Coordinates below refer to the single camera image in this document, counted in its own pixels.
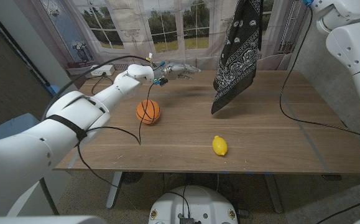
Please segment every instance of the black bandana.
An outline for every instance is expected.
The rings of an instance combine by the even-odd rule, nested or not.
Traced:
[[[220,55],[213,86],[217,95],[211,114],[249,87],[256,75],[257,48],[261,49],[263,0],[239,0]]]

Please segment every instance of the small basketball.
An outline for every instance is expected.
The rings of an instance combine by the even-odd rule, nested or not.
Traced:
[[[144,100],[137,106],[137,118],[144,124],[152,124],[160,117],[159,105],[153,100]]]

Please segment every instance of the wooden table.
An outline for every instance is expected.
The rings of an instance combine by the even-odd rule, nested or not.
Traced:
[[[82,151],[93,169],[143,172],[235,172],[258,174],[360,174],[360,143],[353,134],[286,118],[279,110],[279,92],[286,71],[258,72],[254,83],[229,105],[211,115],[215,71],[193,80],[152,87],[150,99],[162,115],[155,125],[143,124],[142,145],[120,131],[107,129]],[[91,95],[96,80],[80,91]],[[95,92],[110,85],[103,81]],[[112,113],[111,126],[138,135],[137,105],[148,86],[123,101]],[[285,88],[283,107],[290,116],[344,126],[299,72]],[[225,156],[211,146],[215,136],[228,144]],[[87,169],[76,150],[56,169]]]

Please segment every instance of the table leg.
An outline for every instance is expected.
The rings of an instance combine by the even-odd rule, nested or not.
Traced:
[[[115,172],[113,174],[112,184],[119,186],[121,177],[122,177],[122,172]],[[108,199],[106,201],[107,208],[113,208],[118,193],[119,193],[118,188],[111,186],[111,190],[109,190]]]
[[[278,193],[277,183],[275,182],[274,175],[264,174],[264,179],[268,187],[269,195],[271,197],[272,204],[274,205],[274,211],[276,213],[284,212],[282,208],[282,203],[280,202],[280,197]]]

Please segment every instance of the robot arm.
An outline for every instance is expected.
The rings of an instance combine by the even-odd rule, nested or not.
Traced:
[[[316,27],[322,34],[360,19],[360,0],[314,0],[309,4],[317,16]]]
[[[360,0],[314,0],[317,28],[328,34],[326,48],[352,75],[360,98]]]
[[[107,125],[111,112],[122,100],[134,96],[142,84],[164,84],[165,77],[171,79],[199,71],[190,65],[169,64],[155,71],[147,66],[130,65],[115,78],[113,85],[95,96],[79,91],[64,95],[48,110],[46,120],[0,140],[0,198],[12,198],[13,194],[18,198],[79,142],[82,147],[92,141],[101,130],[86,135],[81,130]],[[0,216],[6,215],[14,202],[0,203]]]

